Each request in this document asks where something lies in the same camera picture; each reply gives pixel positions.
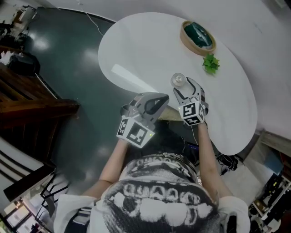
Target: fiducial marker cube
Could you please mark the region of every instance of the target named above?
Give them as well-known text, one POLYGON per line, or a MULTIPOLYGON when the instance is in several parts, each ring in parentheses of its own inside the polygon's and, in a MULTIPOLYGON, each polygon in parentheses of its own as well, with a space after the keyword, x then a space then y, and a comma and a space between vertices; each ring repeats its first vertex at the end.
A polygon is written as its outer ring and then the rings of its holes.
POLYGON ((181 118, 189 125, 197 125, 204 122, 204 108, 200 101, 195 101, 178 107, 181 118))
POLYGON ((128 141, 130 144, 142 148, 153 136, 154 132, 131 117, 122 116, 117 137, 128 141))

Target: cable bundle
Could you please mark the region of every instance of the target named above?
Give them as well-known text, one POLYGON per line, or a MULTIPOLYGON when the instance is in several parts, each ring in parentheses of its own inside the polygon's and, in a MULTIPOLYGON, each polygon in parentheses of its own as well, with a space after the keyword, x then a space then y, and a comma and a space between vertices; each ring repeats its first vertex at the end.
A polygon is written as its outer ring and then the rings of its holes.
POLYGON ((219 164, 222 165, 221 175, 225 174, 229 170, 234 171, 237 169, 238 160, 234 156, 220 154, 216 157, 216 159, 218 160, 219 164))

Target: white sleeve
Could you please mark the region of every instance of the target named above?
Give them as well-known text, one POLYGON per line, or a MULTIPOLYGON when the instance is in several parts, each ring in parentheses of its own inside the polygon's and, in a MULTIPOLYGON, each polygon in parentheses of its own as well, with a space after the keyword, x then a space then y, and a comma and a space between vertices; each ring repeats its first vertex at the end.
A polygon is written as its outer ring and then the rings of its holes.
POLYGON ((221 218, 221 224, 224 226, 224 229, 227 227, 229 217, 233 214, 236 214, 236 232, 250 232, 251 223, 248 216, 248 206, 244 201, 236 197, 220 198, 218 212, 221 218))
POLYGON ((82 207, 93 203, 96 198, 88 196, 60 195, 54 221, 54 232, 63 233, 71 218, 82 207))

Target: white table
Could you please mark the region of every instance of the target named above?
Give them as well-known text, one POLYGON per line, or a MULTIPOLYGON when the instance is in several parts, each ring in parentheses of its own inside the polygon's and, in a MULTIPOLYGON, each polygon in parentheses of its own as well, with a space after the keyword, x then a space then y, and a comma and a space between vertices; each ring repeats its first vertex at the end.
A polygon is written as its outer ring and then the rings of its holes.
MULTIPOLYGON (((201 56, 180 40, 184 19, 162 13, 130 15, 115 23, 104 35, 99 65, 117 86, 141 93, 155 91, 170 96, 169 106, 178 107, 170 79, 182 73, 204 89, 209 113, 206 116, 211 140, 226 155, 240 152, 251 140, 257 124, 254 93, 241 65, 216 37, 215 56, 220 60, 212 76, 203 68, 201 56)), ((191 93, 189 85, 182 93, 191 93)))

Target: succulent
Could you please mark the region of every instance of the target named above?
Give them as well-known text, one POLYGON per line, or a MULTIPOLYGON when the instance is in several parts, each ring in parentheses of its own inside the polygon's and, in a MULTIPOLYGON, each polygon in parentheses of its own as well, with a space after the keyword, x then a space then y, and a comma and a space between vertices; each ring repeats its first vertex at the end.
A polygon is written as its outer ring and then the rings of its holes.
POLYGON ((210 74, 215 74, 218 67, 220 67, 219 60, 214 57, 214 54, 207 54, 206 57, 203 58, 203 66, 205 71, 210 74))

